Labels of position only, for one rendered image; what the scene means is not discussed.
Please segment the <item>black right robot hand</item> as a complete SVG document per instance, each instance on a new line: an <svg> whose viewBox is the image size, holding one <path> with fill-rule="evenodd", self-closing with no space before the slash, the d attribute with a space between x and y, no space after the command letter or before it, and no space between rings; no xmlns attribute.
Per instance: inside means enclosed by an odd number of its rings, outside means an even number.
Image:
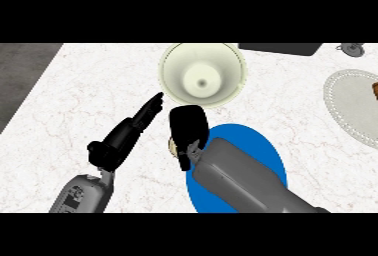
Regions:
<svg viewBox="0 0 378 256"><path fill-rule="evenodd" d="M188 157L188 147L190 144L198 143L198 149L202 150L210 136L208 121L201 106L186 105L171 109L170 129L180 168L183 171L189 171L190 159Z"/></svg>

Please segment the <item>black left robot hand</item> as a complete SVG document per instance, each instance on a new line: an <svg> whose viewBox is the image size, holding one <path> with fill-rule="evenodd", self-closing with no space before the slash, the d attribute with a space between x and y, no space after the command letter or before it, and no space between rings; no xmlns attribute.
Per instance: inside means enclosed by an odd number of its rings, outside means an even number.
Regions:
<svg viewBox="0 0 378 256"><path fill-rule="evenodd" d="M162 95L159 92L149 99L136 115L120 122L102 141L89 143L89 162L100 169L114 172L128 157L140 134L162 110Z"/></svg>

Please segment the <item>blue plate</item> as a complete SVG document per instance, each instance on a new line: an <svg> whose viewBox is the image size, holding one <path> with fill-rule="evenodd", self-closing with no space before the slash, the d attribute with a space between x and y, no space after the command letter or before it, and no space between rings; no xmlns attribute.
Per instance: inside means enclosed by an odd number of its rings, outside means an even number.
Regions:
<svg viewBox="0 0 378 256"><path fill-rule="evenodd" d="M226 139L248 155L251 155L275 172L284 186L288 186L286 171L279 153L266 137L248 126L221 124L210 129L208 141ZM236 213L230 205L201 186L192 177L195 165L186 172L186 187L192 205L198 213Z"/></svg>

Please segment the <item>pale cream bowl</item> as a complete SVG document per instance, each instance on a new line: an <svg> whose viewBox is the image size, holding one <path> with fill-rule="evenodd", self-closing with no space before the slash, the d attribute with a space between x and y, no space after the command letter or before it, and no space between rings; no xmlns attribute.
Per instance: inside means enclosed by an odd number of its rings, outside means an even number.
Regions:
<svg viewBox="0 0 378 256"><path fill-rule="evenodd" d="M176 43L162 54L158 77L165 94L179 104L219 107L245 85L242 53L230 43Z"/></svg>

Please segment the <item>dark grey flat appliance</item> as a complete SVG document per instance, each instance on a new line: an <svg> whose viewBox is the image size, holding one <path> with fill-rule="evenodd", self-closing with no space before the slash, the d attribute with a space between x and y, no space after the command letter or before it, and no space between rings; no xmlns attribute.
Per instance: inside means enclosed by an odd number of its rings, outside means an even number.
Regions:
<svg viewBox="0 0 378 256"><path fill-rule="evenodd" d="M320 48L320 43L239 43L242 50L312 56Z"/></svg>

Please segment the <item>pale grey round placemat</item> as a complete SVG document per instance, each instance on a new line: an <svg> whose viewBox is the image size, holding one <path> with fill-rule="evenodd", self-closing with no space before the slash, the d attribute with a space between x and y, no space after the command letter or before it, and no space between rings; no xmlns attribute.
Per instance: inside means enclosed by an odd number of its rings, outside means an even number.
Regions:
<svg viewBox="0 0 378 256"><path fill-rule="evenodd" d="M378 75L357 69L337 71L323 85L329 114L346 133L378 149L378 101L372 84Z"/></svg>

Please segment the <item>small grey metal object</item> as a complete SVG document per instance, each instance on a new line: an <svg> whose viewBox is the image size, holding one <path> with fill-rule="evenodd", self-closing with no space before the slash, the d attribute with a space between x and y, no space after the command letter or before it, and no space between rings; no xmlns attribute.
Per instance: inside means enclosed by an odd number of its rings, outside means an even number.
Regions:
<svg viewBox="0 0 378 256"><path fill-rule="evenodd" d="M362 43L343 43L337 49L341 50L350 57L362 57L365 54Z"/></svg>

